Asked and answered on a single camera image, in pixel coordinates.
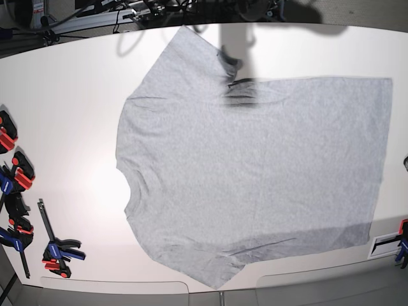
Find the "small blue bar clamp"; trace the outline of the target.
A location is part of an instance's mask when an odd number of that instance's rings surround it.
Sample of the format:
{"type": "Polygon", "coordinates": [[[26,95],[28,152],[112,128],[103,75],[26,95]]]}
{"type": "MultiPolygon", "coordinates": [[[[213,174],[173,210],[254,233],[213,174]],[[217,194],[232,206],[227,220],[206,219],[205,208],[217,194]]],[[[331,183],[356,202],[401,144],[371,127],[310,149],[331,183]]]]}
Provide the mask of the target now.
{"type": "Polygon", "coordinates": [[[71,277],[71,270],[68,263],[72,259],[84,261],[86,255],[80,251],[81,242],[78,240],[60,240],[54,235],[48,214],[42,199],[38,201],[38,208],[43,220],[47,235],[49,237],[48,244],[44,250],[42,263],[45,269],[64,279],[71,277]]]}

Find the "red black clamp top left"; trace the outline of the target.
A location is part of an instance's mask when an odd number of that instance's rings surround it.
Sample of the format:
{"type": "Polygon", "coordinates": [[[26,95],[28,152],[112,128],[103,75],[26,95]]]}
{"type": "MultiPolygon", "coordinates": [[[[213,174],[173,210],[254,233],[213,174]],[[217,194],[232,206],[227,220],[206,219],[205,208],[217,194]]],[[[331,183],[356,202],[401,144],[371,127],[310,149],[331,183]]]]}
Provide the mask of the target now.
{"type": "Polygon", "coordinates": [[[9,114],[1,110],[1,154],[5,154],[15,147],[18,139],[17,128],[9,114]]]}

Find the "grey T-shirt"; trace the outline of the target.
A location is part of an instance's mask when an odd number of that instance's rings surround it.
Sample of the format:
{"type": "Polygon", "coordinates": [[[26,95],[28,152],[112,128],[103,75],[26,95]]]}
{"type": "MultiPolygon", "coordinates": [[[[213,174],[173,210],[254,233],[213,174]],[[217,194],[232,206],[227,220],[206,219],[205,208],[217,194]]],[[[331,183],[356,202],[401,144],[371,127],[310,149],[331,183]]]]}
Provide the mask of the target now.
{"type": "Polygon", "coordinates": [[[389,78],[260,82],[237,71],[182,27],[117,131],[141,248],[214,289],[251,263],[365,245],[390,126],[389,78]]]}

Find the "blue red bar clamp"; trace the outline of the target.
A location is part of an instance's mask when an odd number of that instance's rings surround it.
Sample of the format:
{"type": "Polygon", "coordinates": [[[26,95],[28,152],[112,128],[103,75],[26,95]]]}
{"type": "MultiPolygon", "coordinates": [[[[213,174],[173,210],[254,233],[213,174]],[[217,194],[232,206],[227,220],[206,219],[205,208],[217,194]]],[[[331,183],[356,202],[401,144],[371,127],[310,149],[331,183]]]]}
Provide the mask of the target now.
{"type": "Polygon", "coordinates": [[[7,196],[30,189],[34,179],[35,172],[32,164],[22,151],[16,151],[11,168],[6,165],[1,167],[1,208],[7,196]]]}

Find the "dark object at right edge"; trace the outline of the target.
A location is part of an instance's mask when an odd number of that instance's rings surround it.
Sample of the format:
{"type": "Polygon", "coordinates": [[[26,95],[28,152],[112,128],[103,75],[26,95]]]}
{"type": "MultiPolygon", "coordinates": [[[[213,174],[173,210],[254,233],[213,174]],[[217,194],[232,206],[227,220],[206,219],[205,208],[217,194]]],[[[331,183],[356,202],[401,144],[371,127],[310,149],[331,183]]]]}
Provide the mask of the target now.
{"type": "Polygon", "coordinates": [[[408,171],[408,156],[403,161],[404,168],[408,171]]]}

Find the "blue black bar clamp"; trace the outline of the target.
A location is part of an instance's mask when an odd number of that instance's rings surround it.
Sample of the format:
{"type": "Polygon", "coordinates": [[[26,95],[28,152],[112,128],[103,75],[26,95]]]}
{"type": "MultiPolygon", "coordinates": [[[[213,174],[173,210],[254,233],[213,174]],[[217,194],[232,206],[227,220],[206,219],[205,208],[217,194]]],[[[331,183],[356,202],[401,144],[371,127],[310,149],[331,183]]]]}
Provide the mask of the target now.
{"type": "Polygon", "coordinates": [[[34,228],[26,217],[29,215],[21,193],[4,197],[3,205],[8,213],[8,228],[1,228],[1,245],[11,247],[20,254],[25,277],[30,279],[25,249],[32,243],[34,228]]]}

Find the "blue clamp at right edge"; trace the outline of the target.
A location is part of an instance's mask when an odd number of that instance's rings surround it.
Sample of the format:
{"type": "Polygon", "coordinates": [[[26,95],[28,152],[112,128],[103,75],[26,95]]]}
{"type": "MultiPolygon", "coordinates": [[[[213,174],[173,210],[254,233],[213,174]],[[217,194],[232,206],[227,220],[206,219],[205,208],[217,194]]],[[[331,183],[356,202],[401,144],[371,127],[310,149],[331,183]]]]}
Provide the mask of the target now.
{"type": "Polygon", "coordinates": [[[407,267],[407,219],[404,219],[400,223],[400,228],[398,231],[398,235],[391,240],[385,240],[375,244],[375,249],[378,248],[380,245],[388,244],[391,242],[399,241],[398,246],[401,247],[400,252],[398,253],[397,257],[395,258],[395,262],[399,262],[403,260],[401,269],[405,269],[407,267]]]}

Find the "aluminium frame rail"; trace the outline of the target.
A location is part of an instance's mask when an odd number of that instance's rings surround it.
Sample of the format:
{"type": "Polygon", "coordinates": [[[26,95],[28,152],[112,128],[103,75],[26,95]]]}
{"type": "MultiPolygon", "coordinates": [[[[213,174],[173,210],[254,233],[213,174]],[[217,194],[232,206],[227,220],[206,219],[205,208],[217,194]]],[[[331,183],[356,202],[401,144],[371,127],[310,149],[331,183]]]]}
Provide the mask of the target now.
{"type": "Polygon", "coordinates": [[[85,17],[75,17],[63,24],[57,25],[57,21],[49,15],[40,18],[40,30],[44,30],[45,25],[47,25],[53,26],[52,30],[56,34],[68,34],[88,29],[132,23],[132,18],[136,19],[135,10],[120,9],[85,17]]]}

